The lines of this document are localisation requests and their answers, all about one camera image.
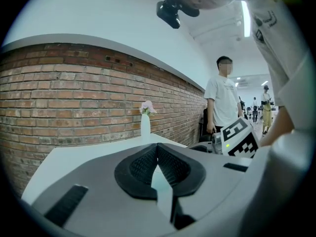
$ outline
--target white vase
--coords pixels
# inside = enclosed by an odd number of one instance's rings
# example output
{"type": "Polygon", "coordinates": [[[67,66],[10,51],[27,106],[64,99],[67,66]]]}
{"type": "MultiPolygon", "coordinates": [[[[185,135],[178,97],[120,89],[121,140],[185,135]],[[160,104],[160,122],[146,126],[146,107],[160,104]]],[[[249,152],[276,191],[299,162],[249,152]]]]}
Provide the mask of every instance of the white vase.
{"type": "Polygon", "coordinates": [[[149,143],[150,140],[150,120],[149,116],[146,114],[142,114],[142,120],[140,124],[140,134],[142,136],[142,139],[145,142],[149,143]]]}

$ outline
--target brick wall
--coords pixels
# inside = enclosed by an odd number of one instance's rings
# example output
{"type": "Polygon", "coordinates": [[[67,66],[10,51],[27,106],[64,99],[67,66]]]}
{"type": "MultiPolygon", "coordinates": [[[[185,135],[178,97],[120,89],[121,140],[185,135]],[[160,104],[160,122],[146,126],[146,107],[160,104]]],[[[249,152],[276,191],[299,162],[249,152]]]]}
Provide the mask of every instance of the brick wall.
{"type": "Polygon", "coordinates": [[[113,50],[41,44],[0,58],[0,149],[18,194],[54,147],[140,135],[141,102],[158,114],[152,132],[198,140],[202,92],[156,66],[113,50]]]}

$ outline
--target fluorescent light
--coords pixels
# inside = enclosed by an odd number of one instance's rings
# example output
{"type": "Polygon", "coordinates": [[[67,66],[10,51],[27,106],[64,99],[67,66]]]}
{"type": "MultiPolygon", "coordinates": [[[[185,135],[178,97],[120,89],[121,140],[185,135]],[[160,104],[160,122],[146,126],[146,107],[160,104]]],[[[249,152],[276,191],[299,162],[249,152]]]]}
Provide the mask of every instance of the fluorescent light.
{"type": "Polygon", "coordinates": [[[248,10],[247,3],[245,1],[241,1],[242,13],[243,13],[243,27],[244,27],[244,36],[250,36],[250,14],[248,10]]]}

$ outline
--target camera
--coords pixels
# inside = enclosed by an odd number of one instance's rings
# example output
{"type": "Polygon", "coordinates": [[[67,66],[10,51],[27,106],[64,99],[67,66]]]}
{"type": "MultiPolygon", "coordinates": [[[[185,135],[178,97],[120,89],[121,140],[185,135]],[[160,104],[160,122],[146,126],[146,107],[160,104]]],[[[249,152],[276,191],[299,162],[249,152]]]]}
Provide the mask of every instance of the camera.
{"type": "Polygon", "coordinates": [[[174,29],[180,27],[178,8],[172,5],[168,0],[157,3],[157,16],[174,29]]]}

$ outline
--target person in white shirt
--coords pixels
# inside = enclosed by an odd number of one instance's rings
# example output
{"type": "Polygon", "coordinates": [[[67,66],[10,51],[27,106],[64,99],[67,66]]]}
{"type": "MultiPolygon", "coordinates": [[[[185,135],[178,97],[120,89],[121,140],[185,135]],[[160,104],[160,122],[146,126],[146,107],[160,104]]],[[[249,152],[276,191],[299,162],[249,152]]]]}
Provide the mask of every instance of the person in white shirt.
{"type": "Polygon", "coordinates": [[[222,56],[216,63],[219,75],[208,81],[204,94],[207,99],[208,133],[220,132],[223,126],[242,116],[235,83],[227,78],[232,72],[233,61],[222,56]]]}
{"type": "Polygon", "coordinates": [[[264,92],[261,95],[261,104],[263,105],[262,116],[263,116],[263,126],[262,126],[262,135],[266,135],[271,126],[272,120],[272,111],[271,111],[271,97],[268,93],[269,87],[265,85],[263,87],[264,92]]]}
{"type": "MultiPolygon", "coordinates": [[[[199,15],[199,9],[216,9],[228,5],[234,0],[171,0],[173,4],[191,17],[199,15]]],[[[243,0],[247,2],[251,28],[254,40],[259,50],[268,63],[270,76],[275,96],[275,105],[279,106],[278,115],[269,133],[261,139],[260,145],[271,145],[279,136],[289,133],[294,128],[294,124],[299,127],[304,123],[305,129],[312,129],[312,115],[298,122],[296,105],[293,102],[300,102],[301,105],[312,106],[314,98],[302,100],[299,95],[293,99],[293,94],[297,92],[293,89],[295,81],[305,80],[305,84],[300,87],[304,92],[310,92],[310,88],[315,88],[313,78],[315,78],[315,64],[313,57],[306,44],[301,31],[294,21],[285,2],[301,2],[300,0],[243,0]]]]}
{"type": "Polygon", "coordinates": [[[257,104],[257,100],[254,97],[253,98],[253,103],[252,103],[252,116],[253,116],[253,122],[256,123],[257,122],[257,118],[258,118],[258,104],[257,104]]]}

